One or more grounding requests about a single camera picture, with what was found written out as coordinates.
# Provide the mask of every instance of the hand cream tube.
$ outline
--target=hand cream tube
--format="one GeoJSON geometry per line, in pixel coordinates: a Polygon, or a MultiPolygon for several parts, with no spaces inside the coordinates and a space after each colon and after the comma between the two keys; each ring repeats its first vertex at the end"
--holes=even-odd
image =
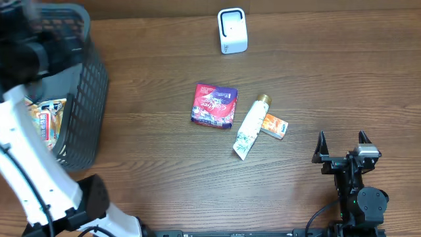
{"type": "Polygon", "coordinates": [[[243,161],[260,132],[271,102],[269,95],[258,95],[238,130],[237,139],[232,148],[243,161]]]}

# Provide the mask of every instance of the orange box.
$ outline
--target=orange box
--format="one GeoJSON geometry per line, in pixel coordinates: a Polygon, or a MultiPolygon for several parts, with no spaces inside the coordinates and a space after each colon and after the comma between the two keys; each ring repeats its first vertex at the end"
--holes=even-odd
{"type": "Polygon", "coordinates": [[[273,115],[267,114],[264,118],[261,130],[275,138],[282,139],[287,132],[288,123],[278,119],[273,115]]]}

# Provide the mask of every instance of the gold cap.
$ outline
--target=gold cap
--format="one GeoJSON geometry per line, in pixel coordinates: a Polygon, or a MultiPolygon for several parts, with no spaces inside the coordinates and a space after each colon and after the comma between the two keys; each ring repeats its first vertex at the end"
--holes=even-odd
{"type": "Polygon", "coordinates": [[[263,101],[263,102],[267,103],[269,106],[272,103],[272,99],[270,98],[270,96],[265,95],[265,94],[258,95],[257,100],[263,101]]]}

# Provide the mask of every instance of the basket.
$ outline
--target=basket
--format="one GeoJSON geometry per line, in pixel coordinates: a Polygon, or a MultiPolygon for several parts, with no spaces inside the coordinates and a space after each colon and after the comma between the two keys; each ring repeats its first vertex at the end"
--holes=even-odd
{"type": "Polygon", "coordinates": [[[84,37],[82,63],[44,78],[41,101],[67,98],[59,138],[52,152],[67,171],[88,169],[97,155],[109,85],[108,74],[90,39],[90,18],[83,7],[38,4],[37,8],[43,29],[53,30],[63,37],[69,32],[84,37]]]}

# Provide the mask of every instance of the wood grain surface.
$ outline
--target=wood grain surface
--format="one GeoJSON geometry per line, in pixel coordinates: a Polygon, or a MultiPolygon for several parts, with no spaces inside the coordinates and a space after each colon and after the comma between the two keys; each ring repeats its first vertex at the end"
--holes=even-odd
{"type": "Polygon", "coordinates": [[[216,16],[241,7],[245,14],[421,9],[419,0],[42,0],[83,5],[92,19],[216,16]]]}
{"type": "MultiPolygon", "coordinates": [[[[390,196],[382,228],[421,236],[421,11],[256,14],[247,29],[248,50],[221,55],[212,16],[92,22],[111,82],[96,164],[72,177],[100,174],[155,230],[304,228],[337,195],[311,163],[319,131],[344,155],[364,129],[383,153],[364,175],[390,196]],[[190,122],[197,82],[239,90],[232,129],[190,122]],[[241,161],[232,145],[259,93],[289,128],[282,141],[260,134],[241,161]]],[[[0,187],[0,236],[18,236],[25,215],[0,187]]]]}

